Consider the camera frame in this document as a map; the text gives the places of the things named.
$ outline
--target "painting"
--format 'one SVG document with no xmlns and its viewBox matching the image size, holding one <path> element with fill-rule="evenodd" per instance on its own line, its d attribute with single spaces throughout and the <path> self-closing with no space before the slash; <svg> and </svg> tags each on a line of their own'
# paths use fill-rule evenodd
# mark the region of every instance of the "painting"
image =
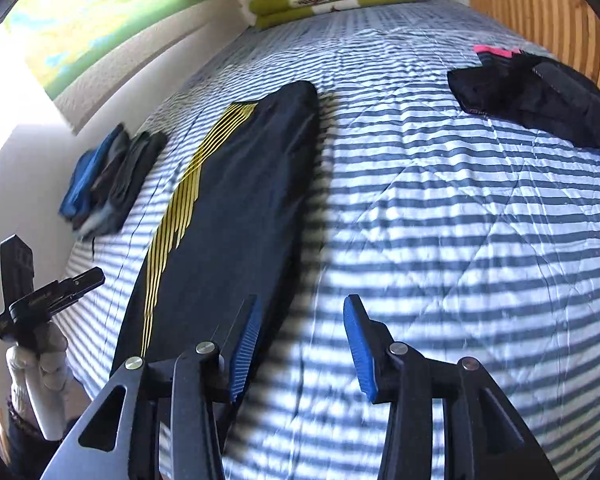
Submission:
<svg viewBox="0 0 600 480">
<path fill-rule="evenodd" d="M 5 18 L 34 76 L 55 99 L 141 30 L 204 0 L 19 0 Z"/>
</svg>

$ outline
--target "yellow stripe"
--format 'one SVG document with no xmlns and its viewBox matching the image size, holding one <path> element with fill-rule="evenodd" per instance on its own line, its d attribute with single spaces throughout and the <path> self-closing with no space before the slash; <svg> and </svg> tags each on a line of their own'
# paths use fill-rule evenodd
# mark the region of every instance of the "yellow stripe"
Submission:
<svg viewBox="0 0 600 480">
<path fill-rule="evenodd" d="M 193 208 L 200 188 L 202 164 L 222 145 L 229 135 L 247 120 L 257 103 L 230 104 L 216 124 L 200 143 L 191 157 L 180 182 L 169 201 L 160 225 L 147 253 L 146 291 L 144 295 L 144 323 L 142 326 L 141 353 L 145 356 L 154 327 L 154 308 L 158 303 L 160 277 L 166 268 L 171 249 L 180 245 L 191 223 Z"/>
</svg>

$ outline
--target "mattress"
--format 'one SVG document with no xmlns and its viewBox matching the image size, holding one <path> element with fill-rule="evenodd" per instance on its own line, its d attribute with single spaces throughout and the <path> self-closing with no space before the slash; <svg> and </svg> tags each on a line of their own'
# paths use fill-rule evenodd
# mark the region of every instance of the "mattress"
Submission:
<svg viewBox="0 0 600 480">
<path fill-rule="evenodd" d="M 234 100 L 306 79 L 320 96 L 301 287 L 224 451 L 228 479 L 375 479 L 388 406 L 360 392 L 342 323 L 359 294 L 396 340 L 493 375 L 560 478 L 600 457 L 600 153 L 461 111 L 446 83 L 474 44 L 538 47 L 447 0 L 247 30 L 142 129 L 170 140 L 122 231 L 67 265 L 106 284 L 57 316 L 91 397 L 196 146 Z M 434 403 L 433 476 L 443 475 Z"/>
</svg>

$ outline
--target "metal pin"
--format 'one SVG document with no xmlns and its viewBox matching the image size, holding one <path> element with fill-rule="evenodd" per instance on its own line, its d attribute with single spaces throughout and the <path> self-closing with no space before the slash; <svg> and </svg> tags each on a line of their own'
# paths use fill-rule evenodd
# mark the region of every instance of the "metal pin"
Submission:
<svg viewBox="0 0 600 480">
<path fill-rule="evenodd" d="M 396 341 L 389 345 L 389 352 L 393 355 L 405 355 L 409 351 L 409 346 L 401 341 Z"/>
<path fill-rule="evenodd" d="M 203 341 L 196 346 L 196 353 L 200 355 L 211 354 L 216 349 L 216 345 L 211 341 Z"/>
<path fill-rule="evenodd" d="M 478 361 L 478 359 L 475 357 L 465 357 L 462 359 L 462 368 L 468 372 L 475 372 L 478 368 L 480 368 L 480 361 Z"/>
<path fill-rule="evenodd" d="M 130 357 L 125 361 L 125 368 L 127 370 L 138 370 L 142 366 L 142 358 L 138 356 Z"/>
</svg>

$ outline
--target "wooden slatted panel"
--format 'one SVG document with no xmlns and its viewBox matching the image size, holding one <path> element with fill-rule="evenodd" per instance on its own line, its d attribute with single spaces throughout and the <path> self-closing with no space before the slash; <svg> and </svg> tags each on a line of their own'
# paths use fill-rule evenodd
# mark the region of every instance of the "wooden slatted panel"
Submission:
<svg viewBox="0 0 600 480">
<path fill-rule="evenodd" d="M 600 88 L 600 20 L 585 0 L 470 0 L 471 6 L 538 43 Z"/>
</svg>

